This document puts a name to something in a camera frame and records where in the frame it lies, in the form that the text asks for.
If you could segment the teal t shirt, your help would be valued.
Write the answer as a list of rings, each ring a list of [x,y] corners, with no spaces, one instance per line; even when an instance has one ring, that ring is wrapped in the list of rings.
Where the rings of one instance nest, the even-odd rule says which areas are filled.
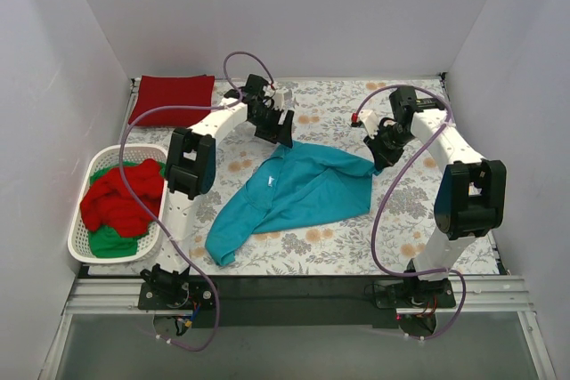
[[[219,266],[253,234],[340,222],[371,210],[374,163],[329,146],[279,146],[214,220],[205,248]]]

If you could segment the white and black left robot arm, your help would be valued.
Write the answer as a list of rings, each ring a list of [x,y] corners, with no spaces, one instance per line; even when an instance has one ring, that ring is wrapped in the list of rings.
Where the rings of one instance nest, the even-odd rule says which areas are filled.
[[[169,308],[181,308],[189,300],[190,289],[179,277],[191,270],[203,274],[184,245],[201,200],[216,178],[216,145],[236,126],[249,122],[257,138],[293,146],[294,112],[285,108],[284,96],[276,93],[274,85],[272,77],[251,74],[245,85],[234,85],[198,124],[176,128],[171,134],[165,171],[167,213],[157,225],[172,248],[159,255],[151,271],[141,274]]]

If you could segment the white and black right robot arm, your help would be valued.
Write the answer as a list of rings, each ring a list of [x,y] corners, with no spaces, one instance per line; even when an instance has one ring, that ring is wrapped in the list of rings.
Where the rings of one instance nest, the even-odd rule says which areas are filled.
[[[394,166],[405,146],[419,140],[442,173],[434,203],[435,229],[426,246],[402,273],[383,268],[388,278],[372,290],[391,308],[452,308],[449,280],[453,266],[477,239],[498,228],[503,220],[506,166],[474,150],[456,129],[446,100],[414,85],[387,86],[390,117],[379,117],[359,106],[353,127],[363,127],[363,140],[374,166]]]

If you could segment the folded red t shirt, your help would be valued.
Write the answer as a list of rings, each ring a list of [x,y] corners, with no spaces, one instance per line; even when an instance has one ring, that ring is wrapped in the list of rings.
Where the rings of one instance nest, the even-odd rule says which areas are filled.
[[[128,119],[131,125],[140,115],[159,107],[198,106],[210,107],[215,77],[151,77],[142,76],[137,100]],[[209,114],[209,110],[168,109],[150,114],[138,126],[189,127]]]

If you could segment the white plastic laundry basket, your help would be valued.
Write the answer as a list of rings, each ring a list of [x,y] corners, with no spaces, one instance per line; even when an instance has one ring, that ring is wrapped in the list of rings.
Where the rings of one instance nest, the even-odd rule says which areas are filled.
[[[88,190],[88,179],[95,172],[110,166],[117,166],[120,171],[121,178],[124,182],[127,178],[124,173],[124,162],[142,163],[144,160],[151,158],[161,162],[166,167],[167,151],[159,145],[155,144],[127,144],[125,146],[115,145],[101,150],[91,160],[87,173],[83,182],[83,187],[75,209],[75,218],[70,228],[68,236],[68,249],[71,255],[82,263],[127,263],[137,261],[147,257],[150,252],[159,244],[160,227],[157,220],[163,216],[164,205],[167,194],[167,185],[164,178],[164,188],[162,192],[162,201],[159,209],[159,216],[149,228],[149,234],[138,241],[137,252],[135,255],[118,258],[98,258],[93,255],[89,247],[88,230],[83,224],[79,210],[79,204]]]

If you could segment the crumpled red t shirt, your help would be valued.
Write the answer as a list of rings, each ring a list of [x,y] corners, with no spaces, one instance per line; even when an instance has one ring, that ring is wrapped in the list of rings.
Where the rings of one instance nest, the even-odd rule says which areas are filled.
[[[91,232],[103,226],[123,239],[148,232],[152,217],[159,214],[164,188],[164,165],[148,158],[140,164],[123,164],[127,181],[116,166],[95,172],[79,204],[81,218]]]

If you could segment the crumpled green t shirt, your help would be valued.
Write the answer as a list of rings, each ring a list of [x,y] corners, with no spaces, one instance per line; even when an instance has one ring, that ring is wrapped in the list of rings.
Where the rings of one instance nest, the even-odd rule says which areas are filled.
[[[96,232],[88,230],[88,241],[91,252],[98,258],[118,258],[135,255],[138,241],[149,234],[148,232],[135,239],[123,239],[110,227],[103,226]]]

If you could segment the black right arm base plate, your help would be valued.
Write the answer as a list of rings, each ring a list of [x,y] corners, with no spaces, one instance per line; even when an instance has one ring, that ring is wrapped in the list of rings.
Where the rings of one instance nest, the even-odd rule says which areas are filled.
[[[371,283],[375,303],[382,308],[451,309],[456,305],[450,280],[426,281],[418,278],[387,277]]]

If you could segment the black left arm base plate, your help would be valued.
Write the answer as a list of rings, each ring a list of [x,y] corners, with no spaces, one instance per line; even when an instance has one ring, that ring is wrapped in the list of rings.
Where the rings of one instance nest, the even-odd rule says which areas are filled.
[[[167,272],[160,268],[141,272],[137,308],[146,311],[201,309],[214,310],[214,293],[202,277],[190,276],[187,271]]]

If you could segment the aluminium frame rail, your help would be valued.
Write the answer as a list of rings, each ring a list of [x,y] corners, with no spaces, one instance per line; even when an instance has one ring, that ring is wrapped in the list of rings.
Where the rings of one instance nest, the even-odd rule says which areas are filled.
[[[453,279],[451,309],[382,308],[381,276],[217,276],[216,307],[137,308],[142,279],[73,286],[43,379],[553,379],[523,279]]]

